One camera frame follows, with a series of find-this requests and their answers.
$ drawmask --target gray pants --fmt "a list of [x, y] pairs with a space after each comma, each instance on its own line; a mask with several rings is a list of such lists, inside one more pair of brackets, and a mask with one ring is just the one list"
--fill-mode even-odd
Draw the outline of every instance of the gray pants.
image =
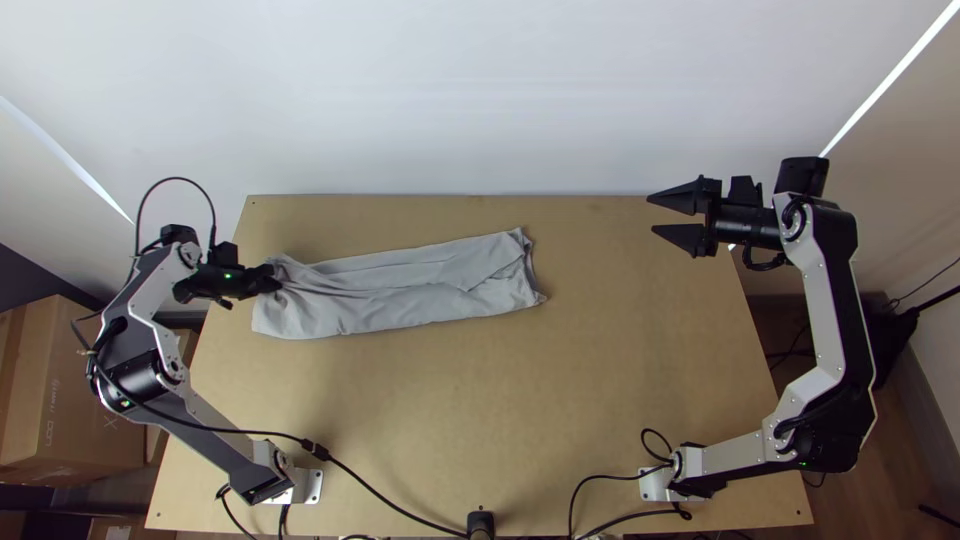
[[518, 227], [311, 265], [272, 257], [283, 288], [257, 296], [253, 330], [311, 339], [533, 307], [546, 297], [535, 288], [532, 247]]

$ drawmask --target power cord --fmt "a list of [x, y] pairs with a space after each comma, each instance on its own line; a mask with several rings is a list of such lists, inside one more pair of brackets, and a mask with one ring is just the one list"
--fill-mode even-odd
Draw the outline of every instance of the power cord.
[[813, 489], [820, 489], [823, 487], [823, 483], [827, 481], [827, 473], [823, 473], [823, 476], [820, 477], [820, 481], [817, 483], [807, 480], [807, 477], [803, 476], [803, 473], [800, 474], [800, 478], [803, 479], [804, 484], [812, 487]]
[[927, 285], [929, 285], [933, 280], [935, 280], [935, 279], [937, 279], [938, 277], [940, 277], [944, 272], [946, 272], [947, 270], [949, 270], [949, 269], [953, 268], [954, 266], [956, 266], [957, 263], [960, 263], [960, 256], [958, 256], [956, 259], [954, 259], [952, 263], [950, 263], [950, 264], [944, 266], [943, 268], [941, 268], [939, 272], [937, 272], [936, 274], [930, 276], [930, 279], [924, 281], [923, 283], [921, 283], [920, 285], [918, 285], [917, 287], [915, 287], [912, 291], [908, 292], [907, 294], [905, 294], [905, 295], [903, 295], [903, 296], [894, 298], [894, 299], [890, 300], [889, 302], [887, 302], [886, 304], [884, 304], [884, 310], [885, 310], [884, 312], [885, 312], [885, 313], [889, 313], [889, 312], [897, 309], [898, 307], [900, 307], [900, 302], [902, 302], [903, 300], [906, 300], [907, 298], [913, 296], [914, 293], [918, 292], [920, 289], [922, 289], [922, 288], [926, 287]]
[[230, 493], [230, 485], [224, 484], [220, 486], [220, 489], [217, 490], [217, 495], [214, 498], [220, 499], [220, 502], [223, 503], [223, 510], [227, 513], [227, 517], [230, 518], [230, 521], [233, 522], [233, 524], [237, 527], [237, 529], [240, 530], [241, 533], [243, 533], [244, 536], [246, 536], [249, 540], [257, 540], [255, 536], [250, 534], [250, 531], [243, 528], [243, 525], [237, 521], [236, 516], [234, 516], [233, 512], [230, 511], [230, 507], [227, 506], [227, 493]]
[[[203, 197], [204, 197], [205, 199], [207, 199], [207, 204], [210, 205], [210, 242], [209, 242], [209, 246], [210, 246], [210, 249], [213, 249], [214, 246], [216, 246], [216, 238], [217, 238], [217, 209], [214, 208], [214, 206], [213, 206], [213, 200], [210, 198], [210, 195], [207, 194], [207, 191], [206, 191], [205, 189], [203, 189], [202, 187], [200, 187], [200, 184], [194, 182], [193, 180], [190, 180], [189, 178], [184, 178], [184, 177], [182, 177], [182, 176], [170, 176], [170, 177], [168, 177], [168, 178], [164, 178], [163, 180], [158, 180], [156, 183], [154, 183], [152, 186], [150, 186], [150, 189], [148, 189], [147, 192], [143, 194], [143, 198], [140, 199], [140, 206], [137, 208], [137, 222], [136, 222], [136, 225], [135, 225], [135, 232], [134, 232], [135, 236], [134, 236], [134, 240], [133, 240], [133, 256], [134, 256], [134, 257], [137, 257], [137, 256], [139, 256], [139, 255], [142, 255], [141, 250], [140, 250], [140, 219], [143, 217], [143, 207], [144, 207], [144, 205], [147, 203], [147, 198], [150, 197], [150, 194], [153, 193], [153, 190], [157, 189], [158, 187], [160, 187], [161, 185], [163, 185], [163, 184], [165, 184], [165, 183], [167, 183], [167, 182], [173, 182], [173, 181], [186, 182], [186, 183], [190, 184], [191, 186], [199, 189], [199, 190], [200, 190], [200, 193], [203, 194]], [[155, 240], [153, 243], [151, 243], [150, 245], [148, 245], [147, 247], [145, 247], [145, 248], [143, 249], [143, 251], [146, 252], [147, 250], [149, 250], [150, 248], [152, 248], [153, 246], [155, 246], [157, 243], [158, 243], [158, 241]]]
[[798, 332], [797, 332], [797, 335], [794, 336], [793, 342], [790, 343], [790, 348], [787, 349], [787, 352], [778, 355], [778, 356], [780, 356], [780, 358], [779, 358], [778, 360], [776, 360], [776, 361], [770, 366], [770, 371], [773, 371], [774, 369], [777, 368], [777, 366], [779, 366], [780, 364], [786, 362], [788, 358], [790, 358], [791, 356], [793, 356], [793, 353], [794, 353], [794, 351], [795, 351], [796, 348], [797, 348], [797, 343], [799, 343], [800, 338], [803, 337], [804, 332], [806, 332], [809, 328], [810, 328], [810, 324], [809, 324], [809, 323], [803, 325], [803, 326], [800, 328], [800, 331], [798, 331]]
[[280, 522], [277, 524], [277, 540], [283, 540], [283, 531], [287, 528], [287, 514], [289, 513], [289, 504], [280, 507]]
[[580, 480], [580, 483], [577, 484], [576, 489], [573, 490], [573, 495], [570, 496], [570, 507], [569, 507], [568, 510], [567, 510], [567, 538], [568, 538], [569, 540], [577, 540], [577, 539], [582, 540], [583, 538], [588, 538], [588, 537], [593, 536], [593, 535], [595, 535], [595, 534], [599, 534], [599, 533], [602, 532], [603, 530], [605, 530], [605, 529], [607, 529], [607, 528], [609, 528], [609, 527], [612, 527], [612, 526], [614, 526], [614, 525], [617, 525], [618, 523], [623, 523], [624, 521], [629, 521], [629, 520], [631, 520], [631, 519], [637, 519], [637, 518], [642, 518], [642, 517], [658, 516], [658, 515], [663, 515], [663, 514], [678, 514], [678, 515], [680, 515], [680, 517], [683, 518], [684, 520], [689, 521], [689, 520], [693, 519], [693, 515], [690, 514], [690, 512], [688, 512], [688, 511], [683, 510], [682, 508], [680, 508], [680, 505], [679, 505], [678, 503], [673, 503], [673, 508], [670, 509], [670, 510], [650, 510], [650, 511], [647, 511], [647, 512], [636, 512], [636, 513], [633, 513], [633, 514], [627, 514], [627, 515], [625, 515], [625, 516], [620, 516], [620, 517], [618, 517], [618, 518], [612, 519], [612, 520], [604, 523], [603, 525], [599, 525], [599, 526], [597, 526], [597, 527], [594, 527], [593, 529], [590, 530], [590, 532], [588, 532], [588, 533], [586, 533], [586, 534], [584, 534], [584, 535], [581, 535], [581, 536], [579, 536], [579, 537], [574, 537], [574, 535], [573, 535], [573, 508], [574, 508], [574, 506], [575, 506], [575, 504], [576, 504], [577, 494], [580, 493], [580, 489], [581, 489], [587, 482], [589, 482], [589, 481], [591, 481], [591, 480], [625, 480], [625, 481], [639, 480], [639, 479], [641, 479], [641, 478], [643, 478], [643, 477], [645, 477], [645, 476], [647, 476], [647, 475], [653, 474], [653, 473], [655, 473], [655, 472], [657, 472], [657, 471], [660, 471], [660, 470], [663, 470], [663, 469], [666, 469], [666, 468], [669, 468], [669, 467], [673, 467], [673, 460], [672, 460], [672, 459], [669, 459], [669, 458], [667, 458], [667, 457], [664, 457], [664, 456], [662, 456], [662, 455], [660, 455], [660, 454], [658, 454], [658, 453], [656, 453], [656, 452], [654, 452], [653, 450], [650, 449], [650, 446], [647, 445], [647, 441], [646, 441], [646, 436], [647, 436], [648, 434], [656, 435], [661, 441], [663, 441], [663, 443], [664, 443], [664, 445], [666, 445], [668, 451], [669, 451], [670, 449], [672, 449], [673, 447], [670, 446], [670, 443], [667, 441], [666, 437], [664, 437], [659, 431], [657, 431], [657, 430], [655, 430], [655, 429], [644, 428], [644, 429], [640, 432], [640, 441], [641, 441], [641, 443], [643, 444], [644, 449], [646, 449], [647, 453], [650, 454], [651, 457], [653, 457], [653, 458], [656, 459], [657, 461], [661, 461], [661, 462], [663, 462], [663, 463], [662, 463], [661, 465], [658, 465], [658, 466], [656, 466], [656, 467], [654, 467], [654, 468], [652, 468], [652, 469], [648, 469], [648, 470], [646, 470], [646, 471], [644, 471], [644, 472], [642, 472], [642, 473], [636, 474], [636, 475], [634, 475], [634, 476], [613, 476], [613, 475], [608, 475], [608, 474], [593, 474], [593, 475], [590, 475], [590, 476], [584, 478], [583, 480]]

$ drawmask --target silver arm segment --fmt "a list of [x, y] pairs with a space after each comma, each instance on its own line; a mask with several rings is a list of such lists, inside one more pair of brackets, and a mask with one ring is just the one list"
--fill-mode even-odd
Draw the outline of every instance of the silver arm segment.
[[110, 410], [132, 422], [159, 426], [207, 458], [227, 473], [230, 487], [248, 504], [315, 504], [322, 471], [293, 466], [271, 441], [190, 427], [154, 412], [187, 424], [237, 429], [193, 390], [176, 336], [153, 320], [174, 286], [197, 271], [200, 257], [200, 247], [191, 240], [140, 256], [132, 279], [101, 316], [101, 336], [117, 321], [123, 326], [98, 354], [103, 371], [152, 410], [125, 399], [102, 375], [93, 378], [95, 392]]

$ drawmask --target brown tabletop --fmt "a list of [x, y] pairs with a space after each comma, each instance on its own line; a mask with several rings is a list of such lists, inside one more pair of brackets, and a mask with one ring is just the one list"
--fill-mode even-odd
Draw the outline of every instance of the brown tabletop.
[[[253, 300], [213, 306], [194, 388], [240, 427], [325, 444], [398, 504], [462, 528], [483, 506], [504, 536], [565, 535], [577, 482], [654, 465], [640, 443], [712, 444], [757, 429], [776, 403], [726, 250], [692, 260], [650, 232], [676, 213], [641, 197], [251, 196], [241, 262], [303, 262], [416, 247], [522, 226], [549, 300], [516, 313], [310, 341], [250, 330]], [[274, 441], [301, 466], [295, 444]], [[290, 534], [437, 536], [331, 465], [320, 504], [295, 506]], [[150, 507], [153, 528], [235, 532], [214, 492], [226, 475], [171, 440]], [[276, 534], [279, 508], [231, 509]], [[636, 482], [581, 491], [576, 530], [644, 503]], [[612, 532], [718, 530], [812, 522], [798, 472], [740, 480], [676, 515]]]

